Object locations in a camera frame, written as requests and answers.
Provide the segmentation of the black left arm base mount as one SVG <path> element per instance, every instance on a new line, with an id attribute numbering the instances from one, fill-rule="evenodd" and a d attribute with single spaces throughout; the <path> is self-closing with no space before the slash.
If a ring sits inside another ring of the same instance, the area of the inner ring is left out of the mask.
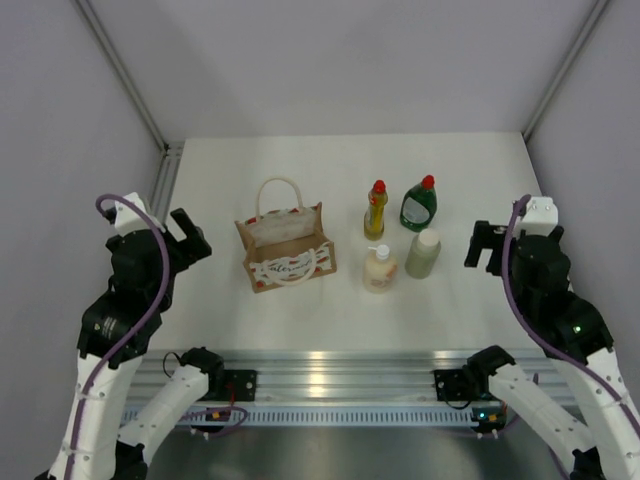
<path id="1" fill-rule="evenodd" d="M 256 396 L 258 372 L 229 369 L 224 372 L 221 399 L 228 403 L 253 402 Z"/>

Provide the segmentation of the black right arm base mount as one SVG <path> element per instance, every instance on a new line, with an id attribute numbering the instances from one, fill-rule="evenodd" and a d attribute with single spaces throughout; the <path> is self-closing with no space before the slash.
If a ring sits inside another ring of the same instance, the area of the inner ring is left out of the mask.
<path id="1" fill-rule="evenodd" d="M 455 369 L 436 369 L 433 372 L 437 400 L 451 408 L 463 410 L 477 401 L 490 401 L 484 376 L 463 366 Z"/>

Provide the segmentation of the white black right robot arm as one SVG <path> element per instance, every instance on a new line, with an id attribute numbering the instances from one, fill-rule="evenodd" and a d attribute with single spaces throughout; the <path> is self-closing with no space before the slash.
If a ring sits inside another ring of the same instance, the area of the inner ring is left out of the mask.
<path id="1" fill-rule="evenodd" d="M 639 476 L 639 411 L 619 370 L 603 317 L 570 289 L 564 230 L 515 235 L 509 226 L 478 221 L 465 266 L 488 249 L 487 270 L 501 276 L 516 319 L 566 381 L 579 418 L 527 379 L 516 360 L 494 345 L 463 368 L 467 389 L 505 402 L 547 444 L 572 479 Z"/>

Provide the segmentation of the yellow oil bottle red cap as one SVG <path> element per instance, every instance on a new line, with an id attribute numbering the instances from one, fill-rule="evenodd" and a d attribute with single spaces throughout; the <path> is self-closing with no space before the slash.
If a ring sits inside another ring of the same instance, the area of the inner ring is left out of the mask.
<path id="1" fill-rule="evenodd" d="M 364 235 L 367 239 L 376 241 L 382 238 L 387 202 L 386 184 L 383 180 L 376 180 L 368 193 L 368 207 L 363 219 Z"/>

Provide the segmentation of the white-capped pale green bottle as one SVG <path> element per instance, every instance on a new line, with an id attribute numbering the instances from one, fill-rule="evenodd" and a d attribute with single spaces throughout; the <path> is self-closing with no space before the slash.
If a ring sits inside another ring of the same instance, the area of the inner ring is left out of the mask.
<path id="1" fill-rule="evenodd" d="M 414 279 L 425 279 L 431 273 L 441 250 L 439 233 L 426 228 L 416 234 L 411 242 L 405 262 L 407 274 Z"/>

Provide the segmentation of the burlap canvas bag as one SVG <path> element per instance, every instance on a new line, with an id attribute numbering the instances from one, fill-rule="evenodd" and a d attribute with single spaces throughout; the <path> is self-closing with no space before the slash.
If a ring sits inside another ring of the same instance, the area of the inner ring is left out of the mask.
<path id="1" fill-rule="evenodd" d="M 254 216 L 235 223 L 245 249 L 243 266 L 255 293 L 298 286 L 337 271 L 335 245 L 323 228 L 322 204 L 306 205 L 289 178 L 275 176 L 263 184 L 277 181 L 293 189 L 297 205 L 263 212 L 257 194 Z"/>

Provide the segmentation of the green bottle red cap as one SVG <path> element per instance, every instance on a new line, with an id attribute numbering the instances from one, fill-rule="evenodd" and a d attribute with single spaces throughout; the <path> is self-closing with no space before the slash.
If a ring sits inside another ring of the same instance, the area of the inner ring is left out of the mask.
<path id="1" fill-rule="evenodd" d="M 435 177 L 426 175 L 405 193 L 399 220 L 402 226 L 418 233 L 430 225 L 436 212 Z"/>

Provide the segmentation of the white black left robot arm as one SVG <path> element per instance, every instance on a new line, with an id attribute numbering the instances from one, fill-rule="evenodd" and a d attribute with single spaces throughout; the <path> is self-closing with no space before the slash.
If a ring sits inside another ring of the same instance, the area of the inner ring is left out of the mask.
<path id="1" fill-rule="evenodd" d="M 133 377 L 172 304 L 176 276 L 211 256 L 212 248 L 182 208 L 171 213 L 182 240 L 122 204 L 105 216 L 118 231 L 106 243 L 113 274 L 82 317 L 72 409 L 43 479 L 146 478 L 153 456 L 188 408 L 219 397 L 226 386 L 223 358 L 192 348 L 139 418 L 121 423 Z"/>

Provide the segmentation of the cream pump lotion bottle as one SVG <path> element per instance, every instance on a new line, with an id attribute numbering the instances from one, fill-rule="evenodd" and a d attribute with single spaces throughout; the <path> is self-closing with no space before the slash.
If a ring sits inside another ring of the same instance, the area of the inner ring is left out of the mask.
<path id="1" fill-rule="evenodd" d="M 398 262 L 386 244 L 370 247 L 363 266 L 363 285 L 372 293 L 384 293 L 392 286 Z"/>

